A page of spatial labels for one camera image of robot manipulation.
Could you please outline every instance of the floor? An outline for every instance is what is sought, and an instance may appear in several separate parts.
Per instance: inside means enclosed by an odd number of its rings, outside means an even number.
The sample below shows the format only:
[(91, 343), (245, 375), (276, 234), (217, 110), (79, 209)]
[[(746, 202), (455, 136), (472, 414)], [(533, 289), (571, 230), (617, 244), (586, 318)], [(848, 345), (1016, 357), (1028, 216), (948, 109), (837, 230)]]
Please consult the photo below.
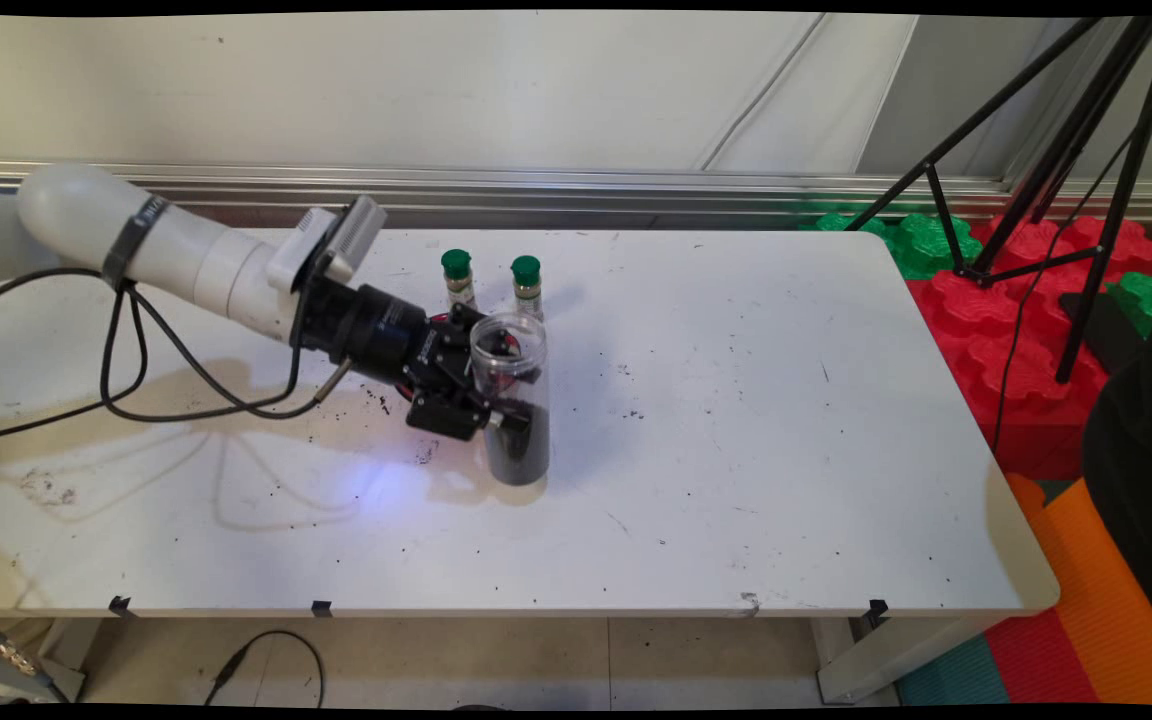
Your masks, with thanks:
[[(818, 707), (805, 620), (106, 620), (83, 702), (202, 703), (220, 666), (262, 630), (323, 655), (325, 707), (707, 710)], [(215, 705), (312, 706), (314, 659), (262, 638)], [(861, 706), (897, 705), (895, 689)]]

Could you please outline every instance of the tripod leg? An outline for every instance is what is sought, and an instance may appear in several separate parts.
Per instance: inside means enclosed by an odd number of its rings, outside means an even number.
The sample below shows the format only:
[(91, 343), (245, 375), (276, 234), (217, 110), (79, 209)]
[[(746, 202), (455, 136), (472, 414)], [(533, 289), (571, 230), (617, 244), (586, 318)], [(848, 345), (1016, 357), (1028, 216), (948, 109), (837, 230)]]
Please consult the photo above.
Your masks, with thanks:
[(1060, 366), (1056, 369), (1056, 382), (1069, 382), (1069, 374), (1074, 371), (1074, 362), (1078, 358), (1078, 348), (1083, 346), (1083, 331), (1087, 328), (1087, 319), (1092, 316), (1092, 304), (1096, 302), (1097, 293), (1100, 291), (1105, 271), (1111, 265), (1111, 256), (1114, 253), (1119, 228), (1123, 225), (1123, 215), (1128, 209), (1128, 200), (1132, 197), (1135, 181), (1140, 174), (1140, 164), (1144, 161), (1144, 151), (1149, 146), (1149, 136), (1151, 135), (1152, 78), (1149, 79), (1149, 91), (1140, 108), (1140, 119), (1137, 120), (1135, 127), (1132, 145), (1128, 147), (1123, 169), (1119, 173), (1119, 182), (1114, 188), (1114, 200), (1111, 202), (1111, 209), (1105, 217), (1105, 229), (1101, 230), (1100, 242), (1101, 252), (1092, 260), (1092, 272), (1087, 273), (1087, 281), (1083, 285), (1082, 297), (1078, 301), (1078, 311), (1074, 314), (1069, 338), (1064, 341), (1064, 355), (1061, 355)]
[[(1056, 131), (1056, 137), (1052, 138), (1051, 145), (1043, 152), (1043, 158), (1039, 158), (1038, 164), (1034, 165), (1033, 172), (1021, 183), (1020, 190), (1011, 196), (1010, 205), (1007, 206), (1002, 219), (998, 222), (998, 227), (991, 234), (990, 241), (984, 243), (980, 255), (975, 259), (972, 265), (973, 272), (988, 272), (990, 265), (993, 264), (998, 251), (1002, 250), (1005, 242), (1011, 236), (1011, 232), (1015, 232), (1016, 225), (1020, 223), (1020, 219), (1025, 214), (1025, 211), (1029, 211), (1030, 205), (1034, 204), (1039, 187), (1046, 184), (1048, 179), (1053, 177), (1053, 173), (1056, 172), (1062, 156), (1071, 146), (1075, 135), (1082, 131), (1087, 123), (1087, 119), (1092, 118), (1093, 111), (1100, 106), (1100, 101), (1107, 92), (1111, 89), (1114, 91), (1117, 90), (1115, 81), (1119, 79), (1121, 73), (1126, 77), (1126, 73), (1132, 69), (1135, 59), (1138, 58), (1140, 54), (1139, 51), (1147, 44), (1151, 35), (1152, 17), (1135, 17), (1132, 22), (1128, 23), (1123, 35), (1119, 37), (1119, 40), (1115, 41), (1114, 47), (1111, 50), (1111, 54), (1105, 59), (1105, 63), (1101, 65), (1096, 76), (1092, 77), (1087, 90), (1079, 97), (1078, 104), (1070, 111), (1069, 118), (1064, 119), (1064, 123)], [(1114, 94), (1108, 94), (1108, 100), (1112, 99), (1114, 99)]]
[(1060, 164), (1058, 164), (1055, 172), (1055, 182), (1048, 182), (1046, 187), (1041, 190), (1041, 197), (1034, 205), (1033, 213), (1029, 215), (1030, 223), (1038, 223), (1043, 220), (1044, 215), (1047, 214), (1047, 210), (1051, 209), (1052, 202), (1056, 200), (1056, 194), (1060, 192), (1061, 185), (1064, 185), (1067, 179), (1069, 179), (1070, 172), (1074, 169), (1074, 164), (1078, 161), (1079, 156), (1083, 154), (1083, 149), (1087, 146), (1087, 142), (1092, 138), (1092, 132), (1096, 132), (1096, 128), (1100, 126), (1101, 119), (1105, 118), (1105, 113), (1111, 108), (1112, 103), (1114, 103), (1114, 97), (1119, 94), (1119, 90), (1123, 86), (1126, 79), (1128, 79), (1129, 74), (1132, 74), (1132, 68), (1137, 60), (1140, 59), (1140, 54), (1149, 46), (1149, 40), (1143, 41), (1137, 45), (1135, 50), (1135, 55), (1129, 61), (1123, 63), (1123, 68), (1120, 69), (1117, 77), (1107, 88), (1105, 94), (1101, 96), (1100, 101), (1097, 104), (1096, 108), (1092, 108), (1091, 114), (1084, 120), (1083, 124), (1078, 128), (1078, 131), (1074, 135), (1074, 141), (1070, 142), (1070, 146), (1066, 150), (1064, 154), (1061, 156)]
[(927, 165), (929, 162), (934, 164), (943, 158), (946, 152), (953, 150), (954, 146), (962, 142), (964, 137), (970, 135), (970, 132), (972, 132), (979, 123), (983, 123), (984, 119), (995, 113), (995, 109), (1001, 108), (1002, 104), (1010, 100), (1011, 96), (1016, 94), (1021, 88), (1028, 85), (1029, 81), (1032, 81), (1038, 73), (1043, 73), (1044, 69), (1047, 69), (1047, 65), (1051, 65), (1052, 60), (1055, 60), (1061, 55), (1061, 53), (1064, 53), (1064, 51), (1068, 50), (1070, 45), (1074, 45), (1079, 37), (1083, 37), (1089, 29), (1096, 26), (1097, 22), (1100, 22), (1100, 18), (1079, 18), (1078, 22), (1074, 23), (1074, 26), (1069, 28), (1068, 31), (1064, 31), (1064, 35), (1058, 37), (1056, 41), (1053, 41), (1047, 50), (1044, 50), (1041, 54), (1034, 58), (1032, 63), (1029, 63), (1025, 69), (1020, 70), (1018, 76), (1011, 78), (1011, 82), (1007, 83), (1002, 90), (991, 97), (991, 99), (980, 106), (980, 108), (976, 111), (971, 118), (964, 120), (963, 124), (957, 127), (954, 132), (950, 132), (950, 136), (946, 137), (945, 141), (941, 141), (940, 145), (933, 147), (927, 156), (924, 156), (922, 160), (916, 162), (914, 167), (904, 174), (904, 176), (901, 176), (901, 179), (896, 181), (896, 184), (893, 184), (888, 188), (887, 192), (882, 194), (882, 197), (874, 200), (869, 209), (865, 209), (864, 213), (852, 218), (851, 222), (847, 225), (847, 229), (849, 229), (849, 232), (857, 232), (862, 225), (867, 223), (869, 220), (874, 218), (874, 215), (881, 213), (882, 209), (886, 209), (886, 206), (890, 204), (892, 200), (895, 200), (907, 187), (922, 176), (924, 165)]

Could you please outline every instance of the black tripod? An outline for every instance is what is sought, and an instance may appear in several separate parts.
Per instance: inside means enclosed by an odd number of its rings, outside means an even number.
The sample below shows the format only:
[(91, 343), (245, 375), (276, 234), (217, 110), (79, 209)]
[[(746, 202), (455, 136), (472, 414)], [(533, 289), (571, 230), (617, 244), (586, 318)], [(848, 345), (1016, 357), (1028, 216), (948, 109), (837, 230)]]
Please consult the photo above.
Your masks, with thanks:
[[(1144, 151), (1146, 151), (1146, 146), (1149, 145), (1149, 136), (1152, 135), (1152, 79), (1149, 82), (1149, 91), (1140, 108), (1140, 116), (1137, 120), (1137, 124), (1135, 124), (1132, 135), (1128, 137), (1124, 144), (1128, 156), (1126, 156), (1123, 169), (1119, 173), (1119, 181), (1114, 188), (1114, 200), (1111, 202), (1106, 211), (1105, 229), (1101, 232), (1100, 242), (1096, 247), (1089, 247), (1085, 250), (1074, 251), (1069, 255), (1061, 255), (1059, 258), (1051, 258), (1051, 253), (1048, 252), (1048, 258), (1041, 263), (1025, 265), (1023, 268), (1007, 270), (1005, 273), (991, 273), (990, 266), (993, 259), (995, 259), (998, 251), (1002, 250), (1002, 245), (1007, 238), (1011, 236), (1011, 232), (1015, 232), (1016, 225), (1021, 222), (1021, 218), (1024, 214), (1030, 213), (1029, 222), (1037, 223), (1047, 213), (1047, 210), (1051, 209), (1051, 204), (1056, 198), (1056, 192), (1060, 191), (1061, 184), (1069, 177), (1070, 169), (1074, 168), (1075, 161), (1078, 160), (1078, 156), (1082, 154), (1089, 138), (1092, 137), (1092, 131), (1096, 131), (1101, 119), (1105, 118), (1105, 111), (1114, 101), (1114, 97), (1117, 94), (1119, 89), (1123, 86), (1126, 77), (1132, 71), (1135, 61), (1139, 59), (1144, 47), (1149, 45), (1149, 38), (1152, 37), (1152, 15), (1130, 20), (1128, 26), (1126, 26), (1123, 33), (1117, 38), (1114, 47), (1112, 47), (1111, 53), (1102, 61), (1101, 68), (1097, 70), (1091, 83), (1087, 83), (1087, 90), (1083, 91), (1078, 104), (1074, 106), (1069, 118), (1064, 120), (1064, 123), (1056, 131), (1056, 136), (1052, 138), (1051, 145), (1043, 152), (1041, 158), (1038, 159), (1038, 164), (1034, 165), (1029, 176), (1020, 183), (1018, 190), (1011, 196), (1001, 222), (998, 223), (990, 240), (984, 243), (980, 255), (977, 256), (977, 259), (970, 266), (964, 264), (963, 251), (958, 247), (954, 225), (950, 222), (950, 210), (946, 204), (945, 192), (941, 190), (941, 179), (937, 175), (937, 161), (970, 135), (986, 118), (995, 113), (998, 108), (1001, 108), (1002, 104), (1011, 99), (1011, 96), (1016, 94), (1021, 88), (1028, 85), (1029, 81), (1032, 81), (1038, 73), (1046, 69), (1047, 65), (1052, 63), (1052, 60), (1059, 58), (1066, 50), (1069, 50), (1070, 45), (1074, 45), (1078, 38), (1085, 35), (1089, 29), (1096, 26), (1098, 20), (1100, 18), (1078, 20), (1078, 23), (1075, 23), (1069, 31), (1066, 31), (1056, 41), (1053, 41), (1051, 47), (1034, 59), (1028, 68), (1021, 70), (1018, 76), (1011, 78), (1011, 82), (1007, 83), (1002, 90), (991, 97), (986, 104), (980, 106), (954, 132), (950, 132), (950, 136), (945, 138), (940, 145), (937, 145), (931, 152), (924, 156), (918, 164), (896, 181), (896, 184), (893, 184), (890, 190), (884, 192), (882, 197), (874, 200), (873, 205), (870, 205), (864, 213), (861, 213), (851, 220), (851, 223), (847, 225), (849, 232), (857, 232), (862, 225), (869, 222), (879, 211), (882, 211), (892, 200), (895, 200), (916, 179), (923, 176), (923, 174), (927, 174), (927, 182), (932, 187), (932, 197), (935, 200), (935, 210), (941, 217), (945, 237), (948, 245), (950, 245), (950, 255), (952, 259), (954, 259), (954, 274), (973, 279), (980, 287), (990, 287), (994, 282), (1003, 281), (1005, 279), (1043, 272), (1043, 270), (1049, 268), (1049, 266), (1092, 258), (1092, 268), (1089, 271), (1087, 281), (1083, 286), (1078, 309), (1074, 313), (1073, 327), (1070, 327), (1069, 338), (1064, 342), (1064, 354), (1061, 355), (1060, 366), (1056, 370), (1056, 382), (1069, 382), (1069, 374), (1074, 369), (1074, 362), (1078, 357), (1078, 348), (1083, 342), (1084, 328), (1087, 327), (1087, 319), (1092, 314), (1092, 304), (1096, 301), (1098, 288), (1101, 287), (1101, 281), (1105, 279), (1105, 271), (1108, 263), (1111, 263), (1111, 256), (1114, 253), (1119, 228), (1123, 225), (1126, 205), (1128, 205), (1128, 200), (1132, 197), (1135, 181), (1137, 181), (1137, 176), (1140, 173)], [(1124, 147), (1120, 147), (1119, 152), (1123, 151)]]

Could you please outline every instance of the vial label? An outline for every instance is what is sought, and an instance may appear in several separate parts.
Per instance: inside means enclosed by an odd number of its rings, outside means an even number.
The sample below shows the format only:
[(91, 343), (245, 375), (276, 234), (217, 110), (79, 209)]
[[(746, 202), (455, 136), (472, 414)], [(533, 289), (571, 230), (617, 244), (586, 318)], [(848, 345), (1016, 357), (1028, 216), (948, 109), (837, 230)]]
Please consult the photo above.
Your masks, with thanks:
[(448, 290), (447, 291), (448, 306), (456, 305), (460, 302), (461, 305), (471, 306), (473, 310), (479, 309), (477, 302), (473, 300), (473, 285), (467, 285), (463, 290)]
[(518, 297), (513, 296), (513, 300), (518, 304), (518, 311), (521, 313), (526, 313), (533, 316), (538, 320), (544, 320), (545, 316), (540, 311), (540, 296), (536, 297)]

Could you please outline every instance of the white table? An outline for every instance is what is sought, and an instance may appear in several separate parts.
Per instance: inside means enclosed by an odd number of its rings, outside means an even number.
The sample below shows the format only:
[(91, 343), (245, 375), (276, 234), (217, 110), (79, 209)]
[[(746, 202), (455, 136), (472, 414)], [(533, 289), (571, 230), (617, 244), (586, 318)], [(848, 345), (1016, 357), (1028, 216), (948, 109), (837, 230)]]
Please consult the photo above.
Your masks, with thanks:
[[(892, 620), (826, 657), (844, 700), (1056, 601), (878, 237), (384, 232), (353, 282), (433, 314), (452, 247), (485, 311), (511, 304), (515, 256), (541, 260), (547, 479), (497, 483), (480, 439), (408, 429), (358, 376), (294, 420), (84, 415), (0, 439), (0, 616), (108, 616), (122, 596), (141, 616), (846, 617), (881, 598)], [(240, 395), (282, 386), (287, 347), (146, 296)], [(84, 278), (0, 301), (0, 424), (93, 395), (109, 301)], [(150, 334), (124, 404), (218, 406)], [(120, 338), (115, 387), (136, 365), (130, 323)]]

